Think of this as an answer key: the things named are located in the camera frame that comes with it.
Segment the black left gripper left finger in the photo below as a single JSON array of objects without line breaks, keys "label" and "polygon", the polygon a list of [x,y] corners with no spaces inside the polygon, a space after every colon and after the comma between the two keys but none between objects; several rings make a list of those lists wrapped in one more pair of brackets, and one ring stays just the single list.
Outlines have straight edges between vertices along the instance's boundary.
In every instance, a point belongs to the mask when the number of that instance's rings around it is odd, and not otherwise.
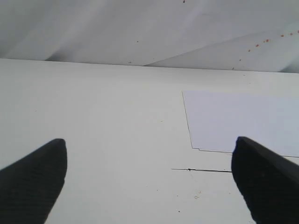
[{"label": "black left gripper left finger", "polygon": [[67,172],[67,149],[54,139],[0,171],[0,222],[43,224]]}]

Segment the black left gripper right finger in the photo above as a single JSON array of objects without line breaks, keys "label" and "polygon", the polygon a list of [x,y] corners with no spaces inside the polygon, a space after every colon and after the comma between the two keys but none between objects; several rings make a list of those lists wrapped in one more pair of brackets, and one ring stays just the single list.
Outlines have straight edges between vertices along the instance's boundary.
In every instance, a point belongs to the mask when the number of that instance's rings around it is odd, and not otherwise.
[{"label": "black left gripper right finger", "polygon": [[257,224],[299,222],[299,166],[247,137],[232,154],[233,179]]}]

